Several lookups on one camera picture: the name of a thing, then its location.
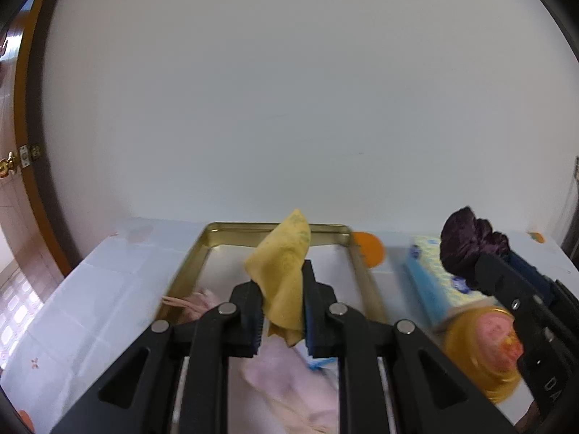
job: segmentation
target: orange sticker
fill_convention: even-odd
[[[530,231],[529,232],[529,236],[535,240],[537,243],[544,243],[545,242],[545,237],[543,235],[541,235],[539,232],[537,231]]]
[[[364,231],[355,231],[352,235],[360,247],[360,253],[364,258],[366,267],[376,267],[384,261],[386,250],[377,236]]]
[[[499,344],[499,350],[511,362],[512,366],[523,355],[523,345],[517,338],[515,330],[511,330]]]

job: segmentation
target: brass door latch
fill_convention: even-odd
[[[36,161],[42,157],[42,148],[38,143],[33,143],[30,146],[30,153],[28,153],[28,145],[22,145],[18,149],[18,153],[9,152],[8,158],[0,159],[0,178],[8,176],[9,172],[16,173],[18,166],[26,168],[30,166],[32,161]]]
[[[19,164],[18,155],[15,155],[14,152],[10,152],[8,158],[0,159],[0,178],[7,177],[10,171],[16,173]]]

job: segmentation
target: purple cloth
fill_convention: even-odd
[[[457,210],[442,227],[440,261],[451,274],[466,279],[471,289],[478,288],[474,266],[483,253],[506,256],[510,252],[506,235],[493,232],[488,220],[476,218],[470,207]]]

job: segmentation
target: yellow cloth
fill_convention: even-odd
[[[302,265],[312,233],[306,217],[296,209],[245,260],[245,271],[263,294],[269,335],[288,346],[303,339]]]

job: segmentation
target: orange circle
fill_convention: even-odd
[[[355,231],[352,236],[354,236],[356,244],[360,247],[360,253],[362,253],[367,267],[378,266],[384,261],[386,249],[384,249],[384,245],[377,236],[364,231]]]
[[[545,237],[543,235],[541,235],[539,232],[537,231],[530,231],[529,232],[529,236],[535,240],[537,243],[544,243],[545,242]]]

